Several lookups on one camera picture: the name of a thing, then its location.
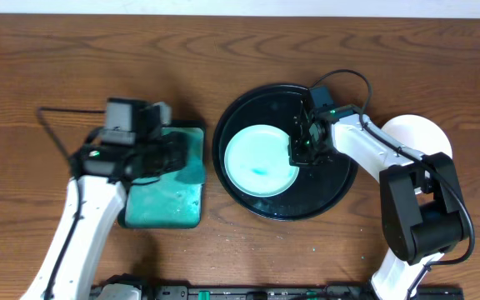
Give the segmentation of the white round plate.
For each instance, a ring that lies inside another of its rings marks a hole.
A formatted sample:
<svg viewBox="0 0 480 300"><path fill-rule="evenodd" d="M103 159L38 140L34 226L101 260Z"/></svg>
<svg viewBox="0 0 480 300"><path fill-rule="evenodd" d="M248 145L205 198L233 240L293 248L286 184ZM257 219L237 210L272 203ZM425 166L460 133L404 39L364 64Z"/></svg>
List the white round plate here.
<svg viewBox="0 0 480 300"><path fill-rule="evenodd" d="M400 115L387 121L382 130L404 145L427 155L442 152L453 158L448 135L428 118L414 114Z"/></svg>

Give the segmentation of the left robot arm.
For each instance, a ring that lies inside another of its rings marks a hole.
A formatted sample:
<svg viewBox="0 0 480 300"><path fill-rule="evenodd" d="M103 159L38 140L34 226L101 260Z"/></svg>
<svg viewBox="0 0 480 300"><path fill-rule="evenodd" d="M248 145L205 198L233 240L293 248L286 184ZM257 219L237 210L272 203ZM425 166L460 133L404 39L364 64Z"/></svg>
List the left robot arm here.
<svg viewBox="0 0 480 300"><path fill-rule="evenodd" d="M136 139L89 137L70 158L65 208L25 299L86 299L114 224L196 227L205 172L202 133L169 128Z"/></svg>

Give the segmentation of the dark green scrub sponge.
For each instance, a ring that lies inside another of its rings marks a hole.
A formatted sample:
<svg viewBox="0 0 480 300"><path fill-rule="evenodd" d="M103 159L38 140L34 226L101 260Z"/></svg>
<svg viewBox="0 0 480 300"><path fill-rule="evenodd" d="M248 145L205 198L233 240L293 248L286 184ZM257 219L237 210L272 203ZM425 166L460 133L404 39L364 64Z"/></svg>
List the dark green scrub sponge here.
<svg viewBox="0 0 480 300"><path fill-rule="evenodd" d="M185 184L204 184L206 169L203 163L203 150L200 145L193 144L188 148L187 164L176 175L175 180Z"/></svg>

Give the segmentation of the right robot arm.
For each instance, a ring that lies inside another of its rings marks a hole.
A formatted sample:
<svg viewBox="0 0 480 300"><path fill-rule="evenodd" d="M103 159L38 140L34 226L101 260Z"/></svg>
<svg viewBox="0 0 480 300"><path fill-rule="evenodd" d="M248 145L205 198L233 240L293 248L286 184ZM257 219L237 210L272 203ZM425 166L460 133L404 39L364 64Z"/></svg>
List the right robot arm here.
<svg viewBox="0 0 480 300"><path fill-rule="evenodd" d="M469 259L475 229L453 160L407 147L354 105L303 103L289 146L292 165L346 156L379 184L382 232L389 250L366 299L410 299L435 266Z"/></svg>

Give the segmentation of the mint plate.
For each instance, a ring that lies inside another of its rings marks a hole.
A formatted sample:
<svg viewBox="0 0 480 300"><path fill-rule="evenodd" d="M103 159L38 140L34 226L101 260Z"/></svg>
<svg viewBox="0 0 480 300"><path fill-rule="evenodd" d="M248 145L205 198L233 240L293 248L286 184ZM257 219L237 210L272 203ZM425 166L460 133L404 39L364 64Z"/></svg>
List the mint plate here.
<svg viewBox="0 0 480 300"><path fill-rule="evenodd" d="M289 135L270 125L252 125L227 144L223 163L235 188L249 196L267 198L289 189L299 168L289 162Z"/></svg>

